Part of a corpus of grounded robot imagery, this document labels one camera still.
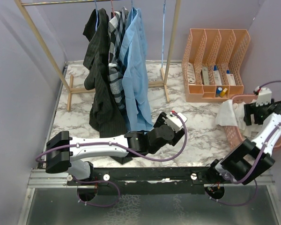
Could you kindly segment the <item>white shirt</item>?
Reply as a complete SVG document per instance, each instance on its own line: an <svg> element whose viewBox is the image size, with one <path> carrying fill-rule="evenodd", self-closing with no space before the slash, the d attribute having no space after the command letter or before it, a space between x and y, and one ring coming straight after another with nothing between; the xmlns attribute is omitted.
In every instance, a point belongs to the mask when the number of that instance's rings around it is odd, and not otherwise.
<svg viewBox="0 0 281 225"><path fill-rule="evenodd" d="M244 101L240 103L233 103L232 100L223 102L215 118L215 124L222 127L235 126L242 135L253 137L255 133L261 130L262 126L258 124L246 125L244 122L244 105Z"/></svg>

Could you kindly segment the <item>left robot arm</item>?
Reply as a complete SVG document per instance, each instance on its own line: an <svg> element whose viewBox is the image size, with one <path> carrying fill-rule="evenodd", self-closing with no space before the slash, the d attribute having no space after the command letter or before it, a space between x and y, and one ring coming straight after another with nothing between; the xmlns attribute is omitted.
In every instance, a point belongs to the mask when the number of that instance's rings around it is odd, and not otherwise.
<svg viewBox="0 0 281 225"><path fill-rule="evenodd" d="M186 122L187 117L182 113L172 111L169 115L162 112L148 132L131 131L115 137L87 139L71 137L68 131L61 131L46 144L45 171L49 174L67 172L89 185L94 179L93 165L85 162L85 158L146 158L161 147L175 146L181 138L186 138Z"/></svg>

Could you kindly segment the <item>light blue shirt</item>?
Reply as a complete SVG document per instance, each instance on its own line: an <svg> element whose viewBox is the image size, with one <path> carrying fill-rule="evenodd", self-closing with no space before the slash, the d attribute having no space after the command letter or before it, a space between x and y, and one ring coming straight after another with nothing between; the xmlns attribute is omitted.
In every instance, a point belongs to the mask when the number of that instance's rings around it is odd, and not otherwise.
<svg viewBox="0 0 281 225"><path fill-rule="evenodd" d="M130 131L149 131L153 128L148 102L146 55L147 41L141 9L133 7L127 17L125 35L119 54L125 67L122 87Z"/></svg>

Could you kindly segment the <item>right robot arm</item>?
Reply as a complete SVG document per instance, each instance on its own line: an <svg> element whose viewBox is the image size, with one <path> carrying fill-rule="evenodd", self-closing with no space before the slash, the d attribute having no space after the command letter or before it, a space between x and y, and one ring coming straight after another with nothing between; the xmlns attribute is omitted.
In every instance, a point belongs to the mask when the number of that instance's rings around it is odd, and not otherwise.
<svg viewBox="0 0 281 225"><path fill-rule="evenodd" d="M244 122L262 125L253 140L245 139L225 158L215 160L206 171L210 183L229 180L231 183L246 185L269 169L275 163L272 158L274 145L281 136L281 100L271 99L267 105L257 102L244 105Z"/></svg>

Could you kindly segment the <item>blue wire hanger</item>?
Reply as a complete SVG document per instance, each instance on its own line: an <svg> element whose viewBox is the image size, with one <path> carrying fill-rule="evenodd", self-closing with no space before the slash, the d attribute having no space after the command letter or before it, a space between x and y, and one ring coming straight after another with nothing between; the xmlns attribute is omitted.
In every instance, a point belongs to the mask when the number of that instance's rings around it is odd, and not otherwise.
<svg viewBox="0 0 281 225"><path fill-rule="evenodd" d="M163 68L163 64L164 64L165 13L166 13L166 0L163 1L163 26L162 26L162 57L161 57L161 68Z"/></svg>

